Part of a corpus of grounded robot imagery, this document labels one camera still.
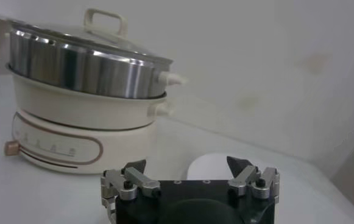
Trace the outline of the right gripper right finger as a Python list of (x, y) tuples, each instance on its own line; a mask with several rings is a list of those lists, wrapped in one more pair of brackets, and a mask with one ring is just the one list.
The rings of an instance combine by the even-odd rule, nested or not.
[(232, 156), (226, 157), (228, 167), (233, 175), (228, 180), (228, 188), (237, 196), (243, 197), (249, 190), (257, 200), (273, 199), (279, 202), (280, 174), (274, 167), (267, 167), (261, 171), (247, 159)]

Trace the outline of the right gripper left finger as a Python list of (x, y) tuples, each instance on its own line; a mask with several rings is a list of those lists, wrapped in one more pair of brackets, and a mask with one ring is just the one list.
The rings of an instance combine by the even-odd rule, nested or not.
[(115, 200), (133, 201), (138, 193), (148, 198), (161, 195), (161, 184), (145, 176), (146, 160), (127, 163), (121, 170), (105, 170), (101, 176), (101, 202), (110, 223), (116, 223)]

